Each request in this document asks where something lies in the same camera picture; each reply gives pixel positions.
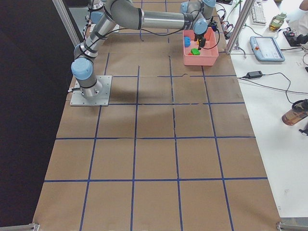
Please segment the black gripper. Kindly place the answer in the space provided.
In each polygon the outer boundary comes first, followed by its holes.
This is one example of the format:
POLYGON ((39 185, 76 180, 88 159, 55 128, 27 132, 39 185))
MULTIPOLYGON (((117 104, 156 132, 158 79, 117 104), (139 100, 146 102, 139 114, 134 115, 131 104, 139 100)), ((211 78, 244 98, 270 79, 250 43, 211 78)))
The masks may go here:
POLYGON ((194 41, 199 41, 198 50, 203 49, 206 43, 205 33, 202 34, 194 33, 194 41))

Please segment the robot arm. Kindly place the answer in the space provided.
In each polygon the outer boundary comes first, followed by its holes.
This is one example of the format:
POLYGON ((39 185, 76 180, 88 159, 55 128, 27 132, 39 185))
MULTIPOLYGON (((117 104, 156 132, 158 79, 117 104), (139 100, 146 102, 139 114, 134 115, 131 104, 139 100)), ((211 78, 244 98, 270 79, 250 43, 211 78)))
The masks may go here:
POLYGON ((198 49, 205 46, 205 33, 210 27, 210 19, 216 5, 214 0, 196 0, 181 3, 179 13, 144 11, 137 8, 130 0, 108 0, 100 8, 102 16, 90 35, 74 50, 75 60, 71 70, 79 84, 83 98, 97 97, 103 90, 103 84, 94 73, 93 61, 98 56, 98 49, 115 31, 121 29, 144 30, 150 28, 192 30, 198 49))

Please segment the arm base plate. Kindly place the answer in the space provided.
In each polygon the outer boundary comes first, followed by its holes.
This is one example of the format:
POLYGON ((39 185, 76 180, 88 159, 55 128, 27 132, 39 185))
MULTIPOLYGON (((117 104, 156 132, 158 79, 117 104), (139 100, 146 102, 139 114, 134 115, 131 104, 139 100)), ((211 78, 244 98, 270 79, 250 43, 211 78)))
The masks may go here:
POLYGON ((108 106, 112 85, 112 76, 96 76, 97 82, 91 88, 80 87, 76 80, 71 96, 71 106, 108 106))

